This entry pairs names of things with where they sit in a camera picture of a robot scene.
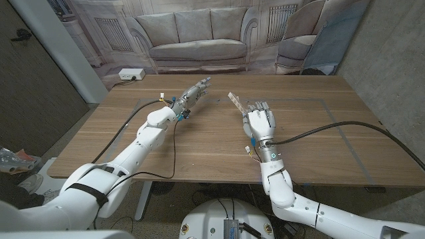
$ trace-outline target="printed wall backdrop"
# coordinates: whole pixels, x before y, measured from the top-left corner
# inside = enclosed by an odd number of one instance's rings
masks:
[[[147,74],[200,71],[211,74],[286,74],[299,70],[293,66],[278,67],[282,66],[277,61],[279,44],[288,17],[311,2],[47,1],[106,85],[108,76],[116,75],[122,68],[144,68]],[[320,13],[323,4],[315,7]],[[133,25],[126,21],[128,17],[134,19]]]

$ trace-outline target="white wall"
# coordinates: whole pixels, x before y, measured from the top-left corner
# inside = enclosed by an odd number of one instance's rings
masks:
[[[46,0],[9,0],[87,103],[108,94],[80,49]]]

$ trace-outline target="metal screw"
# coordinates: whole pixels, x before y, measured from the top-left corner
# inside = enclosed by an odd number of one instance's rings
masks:
[[[186,234],[186,232],[188,232],[188,231],[189,231],[189,225],[188,224],[184,224],[184,225],[181,226],[181,232],[183,234]]]
[[[272,233],[273,228],[269,224],[265,224],[264,225],[264,230],[267,232],[267,234],[270,234],[270,233]]]

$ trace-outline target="couch cushion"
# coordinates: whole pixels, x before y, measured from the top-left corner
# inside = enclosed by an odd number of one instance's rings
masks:
[[[155,60],[158,67],[226,66],[245,64],[245,58],[226,60]]]
[[[135,19],[145,29],[153,46],[179,42],[174,13],[144,15]]]
[[[180,42],[213,39],[210,9],[181,11],[174,16]]]
[[[240,28],[246,7],[211,9],[212,37],[240,40]]]
[[[156,60],[224,60],[246,56],[246,45],[237,40],[198,40],[156,46],[149,54]]]
[[[303,62],[303,60],[294,60],[286,58],[285,56],[278,57],[278,64],[281,64],[282,66],[301,67],[303,65]]]
[[[304,60],[315,38],[315,35],[306,35],[285,39],[279,44],[279,55]]]

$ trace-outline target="black strap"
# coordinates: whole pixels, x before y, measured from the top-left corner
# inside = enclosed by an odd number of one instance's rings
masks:
[[[102,208],[103,205],[109,201],[108,197],[104,193],[101,193],[100,191],[93,189],[92,187],[89,187],[87,185],[74,183],[73,185],[69,186],[66,190],[68,189],[80,189],[81,191],[91,194],[92,196],[96,198],[96,201],[98,202],[100,208]]]

